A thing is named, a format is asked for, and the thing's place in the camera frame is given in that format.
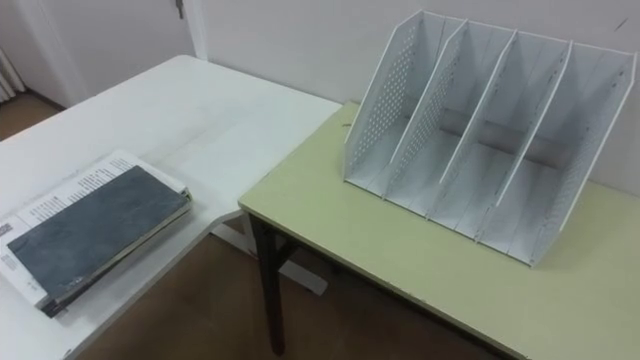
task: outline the desk organizer compartment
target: desk organizer compartment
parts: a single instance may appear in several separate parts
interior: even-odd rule
[[[637,55],[575,45],[534,144],[477,236],[535,265],[565,226],[635,79]]]
[[[477,236],[483,219],[501,203],[512,183],[563,78],[571,50],[566,41],[515,34],[440,178],[428,218],[468,237]],[[492,141],[494,134],[508,137],[509,143]]]
[[[447,40],[436,69],[389,165],[384,196],[419,215],[432,210],[461,133],[477,112],[513,30],[465,22]]]
[[[345,143],[346,181],[382,195],[385,168],[445,40],[462,23],[418,12],[393,32]]]
[[[347,139],[345,180],[533,266],[575,206],[637,54],[449,20],[435,65],[411,65],[406,79],[429,78],[415,106],[417,85],[400,100],[379,89],[396,30]],[[376,115],[390,109],[392,121]]]

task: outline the wooden floor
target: wooden floor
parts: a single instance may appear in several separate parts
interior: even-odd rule
[[[0,139],[56,111],[25,96],[0,106]],[[375,289],[298,252],[329,282],[318,297],[287,279],[281,359],[494,359]],[[102,359],[277,359],[266,330],[257,262],[207,237],[80,356]]]

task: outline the white wall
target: white wall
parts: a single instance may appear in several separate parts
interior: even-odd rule
[[[210,60],[340,102],[362,99],[393,27],[419,9],[640,50],[638,0],[201,1]],[[640,195],[637,88],[592,179]]]
[[[175,0],[39,0],[90,95],[193,54]]]
[[[43,43],[50,39],[39,37],[40,32],[50,33],[37,3],[31,0],[0,1],[0,46],[25,84],[60,105],[71,106],[80,99],[74,96],[69,88],[71,85],[55,69],[52,61],[55,54],[47,50],[51,44]]]

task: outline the table leg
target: table leg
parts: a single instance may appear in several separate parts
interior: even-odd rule
[[[267,312],[271,350],[280,356],[284,353],[284,328],[282,325],[282,304],[280,300],[280,278],[276,236],[264,221],[250,216],[251,229],[256,240],[264,306]]]

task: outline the gray book cover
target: gray book cover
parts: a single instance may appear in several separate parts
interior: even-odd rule
[[[108,271],[189,199],[136,166],[8,244],[49,297],[61,301]]]

